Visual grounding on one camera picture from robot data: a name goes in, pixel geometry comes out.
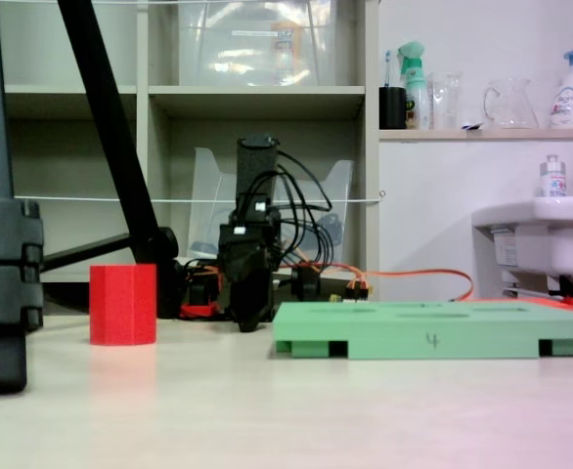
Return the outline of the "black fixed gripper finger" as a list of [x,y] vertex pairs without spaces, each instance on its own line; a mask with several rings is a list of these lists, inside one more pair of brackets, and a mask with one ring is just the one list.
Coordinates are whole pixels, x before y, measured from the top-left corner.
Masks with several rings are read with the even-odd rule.
[[249,276],[234,282],[230,292],[230,310],[239,331],[253,332],[273,308],[270,276]]

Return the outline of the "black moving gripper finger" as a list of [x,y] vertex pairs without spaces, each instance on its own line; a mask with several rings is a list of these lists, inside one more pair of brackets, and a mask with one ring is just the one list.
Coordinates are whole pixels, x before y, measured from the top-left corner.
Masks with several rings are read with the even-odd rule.
[[234,290],[267,270],[267,249],[251,243],[220,244],[219,264],[229,287]]

